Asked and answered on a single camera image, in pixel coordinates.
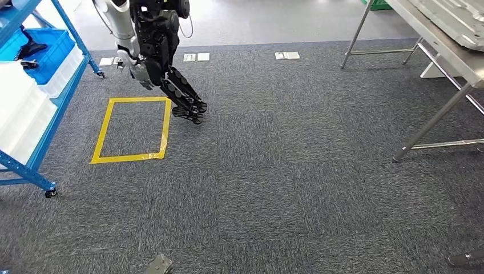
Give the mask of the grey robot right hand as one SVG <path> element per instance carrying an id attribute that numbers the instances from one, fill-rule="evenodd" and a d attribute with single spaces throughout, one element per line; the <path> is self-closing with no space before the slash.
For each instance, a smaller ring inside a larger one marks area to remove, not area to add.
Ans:
<path id="1" fill-rule="evenodd" d="M 475 249 L 473 251 L 449 256 L 447 262 L 452 266 L 462 266 L 480 259 L 483 259 L 483 249 Z"/>

